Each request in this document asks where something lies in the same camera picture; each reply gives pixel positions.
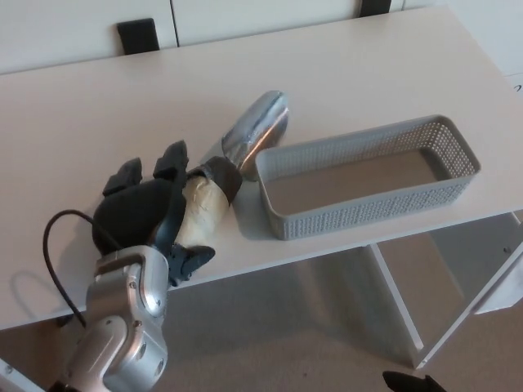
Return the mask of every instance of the black tape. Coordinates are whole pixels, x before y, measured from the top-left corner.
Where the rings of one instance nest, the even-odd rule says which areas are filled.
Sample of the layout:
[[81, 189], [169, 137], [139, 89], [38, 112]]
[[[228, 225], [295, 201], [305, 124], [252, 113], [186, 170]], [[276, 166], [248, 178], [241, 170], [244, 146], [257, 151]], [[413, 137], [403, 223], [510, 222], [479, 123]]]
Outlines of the black tape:
[[187, 173], [187, 176], [188, 178], [204, 176], [214, 181], [226, 195], [229, 204], [235, 199], [243, 181], [236, 166], [229, 159], [223, 157], [210, 158], [202, 166]]

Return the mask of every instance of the black object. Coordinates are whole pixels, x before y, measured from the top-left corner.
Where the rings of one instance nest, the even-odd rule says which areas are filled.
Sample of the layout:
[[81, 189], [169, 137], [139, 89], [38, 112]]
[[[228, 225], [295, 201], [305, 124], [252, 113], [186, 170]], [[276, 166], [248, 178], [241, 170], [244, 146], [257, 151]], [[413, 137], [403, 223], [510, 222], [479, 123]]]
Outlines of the black object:
[[430, 376], [423, 379], [399, 372], [383, 372], [383, 380], [394, 392], [446, 392]]
[[62, 381], [57, 381], [47, 390], [47, 392], [80, 392], [80, 391], [76, 390], [72, 386], [68, 386], [68, 385], [64, 384]]
[[154, 19], [130, 20], [116, 24], [126, 55], [159, 51], [158, 37]]
[[64, 210], [60, 211], [57, 214], [55, 214], [46, 225], [45, 230], [43, 231], [43, 239], [42, 239], [42, 249], [43, 249], [43, 259], [46, 262], [47, 270], [49, 271], [49, 274], [51, 275], [51, 279], [53, 283], [55, 284], [56, 288], [62, 295], [62, 298], [64, 298], [64, 301], [67, 303], [69, 308], [73, 311], [74, 315], [78, 319], [78, 321], [82, 324], [82, 326], [85, 328], [86, 322], [85, 318], [82, 316], [82, 314], [78, 311], [78, 308], [73, 303], [67, 292], [65, 291], [64, 287], [62, 286], [62, 283], [58, 279], [58, 276], [56, 276], [55, 269], [52, 266], [51, 258], [49, 257], [49, 234], [51, 232], [52, 226], [58, 221], [62, 216], [66, 215], [76, 215], [80, 216], [85, 221], [89, 222], [92, 225], [93, 233], [96, 232], [96, 235], [100, 236], [100, 238], [103, 238], [104, 241], [109, 244], [111, 247], [114, 248], [114, 250], [121, 249], [120, 244], [114, 240], [114, 238], [109, 234], [107, 231], [104, 230], [104, 228], [98, 223], [96, 223], [89, 215], [84, 214], [81, 211], [78, 210]]
[[210, 158], [202, 166], [198, 166], [187, 173], [187, 176], [189, 178], [203, 176], [212, 180], [226, 195], [229, 205], [235, 199], [243, 181], [238, 168], [224, 157]]
[[189, 163], [187, 145], [180, 140], [170, 145], [161, 158], [156, 161], [153, 177], [176, 181], [182, 187], [186, 184], [186, 168]]
[[[136, 160], [124, 163], [109, 178], [105, 189], [112, 189], [111, 184], [125, 186], [105, 196], [95, 210], [94, 221], [123, 247], [149, 245], [168, 257], [186, 213], [186, 199], [181, 191], [186, 184], [188, 162], [185, 142], [174, 143], [158, 160], [154, 169], [156, 178], [140, 184], [134, 180], [141, 178], [141, 173], [136, 174], [141, 165]], [[92, 239], [102, 255], [116, 250], [97, 230], [92, 231]]]
[[207, 264], [216, 254], [211, 247], [183, 247], [179, 243], [172, 246], [171, 253], [167, 258], [169, 265], [169, 282], [177, 286], [181, 282], [189, 280], [190, 276], [199, 267]]
[[362, 0], [360, 18], [388, 14], [390, 9], [391, 0]]
[[118, 173], [111, 176], [105, 185], [102, 194], [109, 196], [130, 186], [138, 185], [141, 181], [141, 160], [139, 158], [131, 159], [125, 162]]

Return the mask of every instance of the metal scoop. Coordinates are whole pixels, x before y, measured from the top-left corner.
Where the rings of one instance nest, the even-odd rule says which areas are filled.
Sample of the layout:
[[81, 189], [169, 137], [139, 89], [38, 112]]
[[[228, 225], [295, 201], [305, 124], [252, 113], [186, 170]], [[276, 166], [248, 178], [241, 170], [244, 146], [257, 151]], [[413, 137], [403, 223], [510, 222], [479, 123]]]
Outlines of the metal scoop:
[[254, 159], [257, 153], [279, 143], [287, 122], [287, 96], [281, 91], [268, 91], [221, 138], [223, 154], [246, 180], [256, 181]]

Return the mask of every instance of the white tabletop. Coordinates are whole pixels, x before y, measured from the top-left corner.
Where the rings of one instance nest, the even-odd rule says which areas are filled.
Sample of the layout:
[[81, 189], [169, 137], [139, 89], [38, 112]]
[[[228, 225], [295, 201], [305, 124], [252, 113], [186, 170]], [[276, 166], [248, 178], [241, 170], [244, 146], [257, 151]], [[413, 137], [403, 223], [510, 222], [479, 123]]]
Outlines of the white tabletop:
[[[0, 327], [67, 313], [42, 258], [61, 209], [93, 213], [109, 175], [140, 156], [144, 174], [185, 139], [190, 166], [264, 91], [289, 97], [284, 144], [430, 114], [454, 120], [482, 164], [453, 205], [292, 242], [272, 237], [245, 185], [188, 285], [493, 216], [523, 207], [521, 103], [447, 8], [398, 12], [250, 38], [0, 77]], [[98, 257], [75, 217], [51, 257], [78, 306]]]

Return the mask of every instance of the perforated basket wall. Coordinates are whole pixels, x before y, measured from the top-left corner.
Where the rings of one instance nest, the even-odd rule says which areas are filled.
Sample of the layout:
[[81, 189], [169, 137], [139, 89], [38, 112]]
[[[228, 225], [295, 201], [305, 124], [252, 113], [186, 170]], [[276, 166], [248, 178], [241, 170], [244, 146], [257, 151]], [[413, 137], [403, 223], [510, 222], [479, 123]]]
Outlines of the perforated basket wall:
[[[429, 149], [437, 156], [449, 179], [289, 216], [277, 214], [270, 205], [264, 185], [268, 181], [416, 149]], [[451, 203], [480, 170], [479, 162], [456, 126], [442, 116], [268, 149], [259, 153], [256, 164], [270, 225], [281, 239], [321, 234]]]

